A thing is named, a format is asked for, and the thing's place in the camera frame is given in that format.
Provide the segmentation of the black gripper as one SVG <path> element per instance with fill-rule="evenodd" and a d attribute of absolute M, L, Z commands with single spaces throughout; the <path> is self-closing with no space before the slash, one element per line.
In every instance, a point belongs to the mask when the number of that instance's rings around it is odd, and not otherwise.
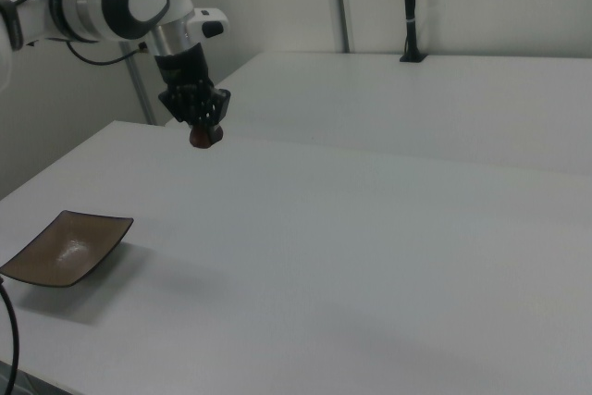
<path fill-rule="evenodd" d="M 228 112 L 231 93 L 214 88 L 200 110 L 196 86 L 212 86 L 203 46 L 197 43 L 181 53 L 156 56 L 154 60 L 167 87 L 158 94 L 162 105 L 177 122 L 198 125 L 208 142 L 221 141 L 221 121 Z"/>

